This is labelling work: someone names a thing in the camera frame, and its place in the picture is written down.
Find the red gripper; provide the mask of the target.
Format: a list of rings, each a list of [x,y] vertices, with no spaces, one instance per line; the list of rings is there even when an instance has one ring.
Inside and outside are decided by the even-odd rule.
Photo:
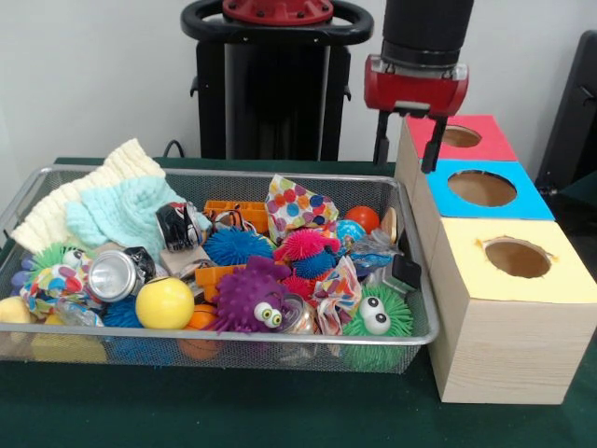
[[[388,63],[379,55],[369,55],[365,63],[364,98],[367,107],[380,110],[373,162],[387,163],[387,125],[391,113],[426,116],[434,122],[434,128],[425,145],[421,171],[433,173],[437,168],[447,117],[459,111],[468,82],[469,70],[464,63],[447,69],[423,70]]]

